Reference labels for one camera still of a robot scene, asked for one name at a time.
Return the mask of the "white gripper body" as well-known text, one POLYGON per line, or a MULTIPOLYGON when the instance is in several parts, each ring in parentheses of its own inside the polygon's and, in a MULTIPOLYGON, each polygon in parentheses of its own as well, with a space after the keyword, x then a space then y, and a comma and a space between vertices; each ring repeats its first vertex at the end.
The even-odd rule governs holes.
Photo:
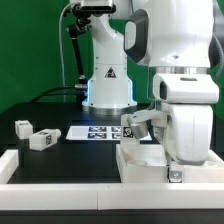
POLYGON ((179 164, 202 165, 210 149, 213 111, 219 88, 207 74, 162 74, 153 78, 153 95, 167 115, 154 136, 179 164))

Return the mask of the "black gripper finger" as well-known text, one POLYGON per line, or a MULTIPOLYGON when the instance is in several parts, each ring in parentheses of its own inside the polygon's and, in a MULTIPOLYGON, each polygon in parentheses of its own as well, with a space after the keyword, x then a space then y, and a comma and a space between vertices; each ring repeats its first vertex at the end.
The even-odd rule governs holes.
POLYGON ((167 177, 170 183, 181 183, 183 179, 183 168, 171 157, 167 159, 168 172, 167 177))

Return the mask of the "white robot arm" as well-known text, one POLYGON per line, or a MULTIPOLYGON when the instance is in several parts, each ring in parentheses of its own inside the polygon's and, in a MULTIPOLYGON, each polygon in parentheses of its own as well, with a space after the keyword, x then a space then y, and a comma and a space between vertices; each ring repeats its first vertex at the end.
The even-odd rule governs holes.
POLYGON ((224 183, 224 161, 210 150, 213 26, 213 0, 148 0, 126 22, 127 55, 156 69, 157 105, 121 117, 133 133, 116 146, 122 182, 224 183))

